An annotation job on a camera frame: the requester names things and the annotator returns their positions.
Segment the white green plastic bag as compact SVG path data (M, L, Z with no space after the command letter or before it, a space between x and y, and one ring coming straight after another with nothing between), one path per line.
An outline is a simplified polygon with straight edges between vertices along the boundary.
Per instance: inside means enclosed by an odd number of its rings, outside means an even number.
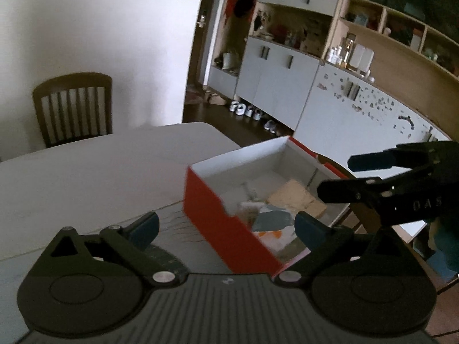
M238 205L237 217L272 253L281 252L296 238L294 217L286 209L259 201Z

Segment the tan bread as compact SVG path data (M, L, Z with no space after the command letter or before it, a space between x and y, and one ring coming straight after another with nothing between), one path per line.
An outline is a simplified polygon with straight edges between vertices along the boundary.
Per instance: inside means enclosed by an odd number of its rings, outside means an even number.
M296 216L299 212L306 212L318 219L326 211L327 206L313 196L301 183L291 179L273 194L267 202L279 208L283 208Z

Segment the red white cardboard box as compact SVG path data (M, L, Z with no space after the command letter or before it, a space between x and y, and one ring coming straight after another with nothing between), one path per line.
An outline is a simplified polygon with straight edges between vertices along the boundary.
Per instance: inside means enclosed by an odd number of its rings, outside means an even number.
M349 208L319 200L318 185L349 177L296 139L275 138L190 165L184 212L232 272L274 276L308 252L299 212L331 227Z

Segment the dark wooden chair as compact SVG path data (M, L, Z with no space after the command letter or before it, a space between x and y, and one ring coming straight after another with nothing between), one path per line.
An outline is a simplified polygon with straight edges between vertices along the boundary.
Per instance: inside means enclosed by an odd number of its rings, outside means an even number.
M47 148L113 133L112 77L80 72L49 79L32 93Z

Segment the dark wooden door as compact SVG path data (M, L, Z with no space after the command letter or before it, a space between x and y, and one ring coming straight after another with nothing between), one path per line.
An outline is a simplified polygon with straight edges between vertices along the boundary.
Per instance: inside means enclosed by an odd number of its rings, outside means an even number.
M201 0L195 37L190 54L186 91L198 91L207 86L211 51L215 46L216 21L220 0Z

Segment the white wall cabinet unit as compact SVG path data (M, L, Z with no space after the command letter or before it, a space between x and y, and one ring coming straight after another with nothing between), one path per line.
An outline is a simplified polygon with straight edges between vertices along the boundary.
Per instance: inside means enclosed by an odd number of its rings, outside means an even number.
M347 123L458 138L458 41L391 0L225 0L210 85L325 142Z

